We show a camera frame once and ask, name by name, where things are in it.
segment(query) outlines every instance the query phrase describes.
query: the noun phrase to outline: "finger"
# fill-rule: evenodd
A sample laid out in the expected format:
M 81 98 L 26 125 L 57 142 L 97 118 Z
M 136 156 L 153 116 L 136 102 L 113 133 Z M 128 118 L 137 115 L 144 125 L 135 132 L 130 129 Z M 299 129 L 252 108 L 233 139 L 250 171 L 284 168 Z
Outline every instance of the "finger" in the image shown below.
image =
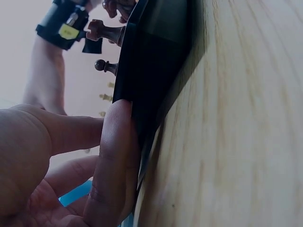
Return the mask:
M 67 116 L 63 106 L 60 106 L 58 104 L 55 103 L 47 103 L 44 104 L 44 109 L 48 112 L 54 113 L 54 114 L 58 114 L 58 115 L 65 115 Z
M 113 103 L 105 116 L 92 190 L 84 211 L 91 226 L 115 226 L 125 204 L 126 166 L 131 146 L 131 104 Z
M 66 209 L 73 215 L 78 215 L 83 217 L 84 208 L 88 199 L 88 195 L 82 196 L 77 199 L 75 202 L 72 202 L 70 205 L 66 207 Z
M 132 127 L 132 146 L 128 154 L 127 169 L 126 169 L 126 199 L 124 208 L 120 214 L 119 223 L 121 223 L 132 212 L 136 197 L 138 184 L 138 174 L 140 167 L 140 150 L 138 144 L 137 132 Z
M 106 1 L 103 4 L 103 8 L 107 11 L 110 18 L 117 16 L 117 8 L 115 1 Z
M 102 118 L 62 116 L 30 105 L 18 105 L 12 109 L 27 113 L 33 127 L 44 127 L 44 131 L 46 129 L 48 134 L 43 138 L 50 140 L 51 146 L 43 147 L 43 149 L 49 149 L 50 156 L 99 145 L 103 126 Z
M 94 175 L 97 159 L 98 156 L 93 155 L 71 160 L 48 172 L 44 179 L 52 187 L 57 197 L 61 197 Z
M 117 4 L 117 10 L 120 12 L 121 17 L 125 20 L 128 21 L 130 13 L 120 4 Z

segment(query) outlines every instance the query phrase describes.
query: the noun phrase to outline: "hand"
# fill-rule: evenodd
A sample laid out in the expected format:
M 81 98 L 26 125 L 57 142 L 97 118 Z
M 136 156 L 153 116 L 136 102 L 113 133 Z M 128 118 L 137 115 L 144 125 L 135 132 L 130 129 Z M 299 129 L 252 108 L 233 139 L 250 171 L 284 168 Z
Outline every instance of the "hand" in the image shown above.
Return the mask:
M 118 10 L 121 14 L 120 23 L 126 23 L 136 5 L 136 0 L 103 0 L 102 5 L 110 18 L 117 16 Z
M 117 226 L 130 213 L 139 153 L 127 101 L 114 103 L 104 122 L 29 105 L 0 110 L 0 138 L 0 224 Z M 47 173 L 51 156 L 97 146 L 100 138 L 99 156 L 73 160 Z M 93 174 L 90 196 L 63 207 L 58 197 Z

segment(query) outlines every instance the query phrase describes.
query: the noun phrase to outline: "wooden surface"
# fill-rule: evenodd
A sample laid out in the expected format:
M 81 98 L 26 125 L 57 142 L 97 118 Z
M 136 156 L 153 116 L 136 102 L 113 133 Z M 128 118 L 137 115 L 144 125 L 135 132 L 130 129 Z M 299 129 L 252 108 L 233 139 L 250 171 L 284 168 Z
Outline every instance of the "wooden surface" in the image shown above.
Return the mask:
M 303 1 L 195 1 L 195 45 L 135 223 L 301 227 Z

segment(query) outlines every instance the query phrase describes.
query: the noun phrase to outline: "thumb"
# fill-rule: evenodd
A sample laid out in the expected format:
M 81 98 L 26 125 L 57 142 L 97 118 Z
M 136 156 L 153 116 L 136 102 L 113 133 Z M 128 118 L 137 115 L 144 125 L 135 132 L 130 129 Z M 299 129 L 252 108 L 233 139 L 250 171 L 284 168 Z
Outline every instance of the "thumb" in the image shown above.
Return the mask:
M 84 220 L 92 227 L 117 226 L 125 204 L 127 158 L 132 146 L 132 107 L 125 100 L 111 105 L 104 120 L 100 153 Z

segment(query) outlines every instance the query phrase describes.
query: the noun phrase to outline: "person's arm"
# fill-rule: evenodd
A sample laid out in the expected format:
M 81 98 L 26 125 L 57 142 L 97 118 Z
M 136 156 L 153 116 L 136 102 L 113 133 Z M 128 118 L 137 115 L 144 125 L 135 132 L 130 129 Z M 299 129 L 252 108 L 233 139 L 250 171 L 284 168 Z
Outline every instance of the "person's arm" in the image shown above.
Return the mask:
M 55 114 L 64 111 L 64 59 L 62 50 L 37 36 L 31 54 L 23 103 Z

